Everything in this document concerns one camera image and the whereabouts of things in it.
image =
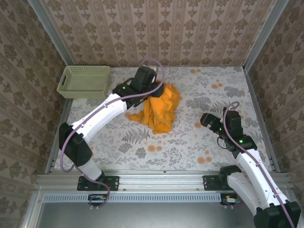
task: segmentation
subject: patterned wall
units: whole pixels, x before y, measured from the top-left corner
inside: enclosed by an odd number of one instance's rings
[[[290,0],[249,72],[282,171],[304,205],[304,1]]]
[[[0,1],[0,227],[19,227],[60,119],[65,64],[26,0]]]
[[[241,66],[275,0],[42,0],[75,64]]]

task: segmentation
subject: gray floor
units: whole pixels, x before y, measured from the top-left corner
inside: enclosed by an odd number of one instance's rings
[[[246,205],[219,203],[45,203],[38,228],[254,228]]]

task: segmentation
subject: crumpled fabric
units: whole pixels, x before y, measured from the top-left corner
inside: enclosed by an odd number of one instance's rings
[[[129,120],[141,122],[153,129],[154,134],[171,131],[175,120],[181,95],[170,83],[164,84],[164,92],[160,97],[150,96],[144,103],[144,110],[130,115]]]

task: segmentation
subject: table surface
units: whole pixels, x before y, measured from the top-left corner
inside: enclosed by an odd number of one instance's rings
[[[134,77],[137,69],[111,68],[109,93],[117,84]],[[239,101],[237,111],[244,133],[254,139],[264,165],[271,170],[241,67],[166,67],[165,72],[165,82],[176,86],[181,95],[172,131],[154,135],[148,126],[127,118],[141,111],[143,104],[130,108],[110,121],[89,143],[101,169],[218,171],[223,166],[238,165],[229,151],[217,145],[218,136],[200,125],[200,118],[204,113],[222,117],[224,106]],[[101,103],[98,99],[74,99],[67,122],[81,119]],[[64,166],[71,165],[65,157]],[[60,169],[59,158],[55,169]]]

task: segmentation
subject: black mounting bracket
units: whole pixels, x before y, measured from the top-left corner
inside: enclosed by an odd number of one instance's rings
[[[236,165],[220,168],[218,175],[203,176],[205,191],[227,191],[233,190],[227,183],[227,177],[234,172],[242,172]]]
[[[102,183],[106,184],[110,191],[118,191],[119,187],[119,176],[104,176]],[[95,184],[87,180],[84,176],[79,177],[78,191],[106,191],[106,187],[101,184]]]

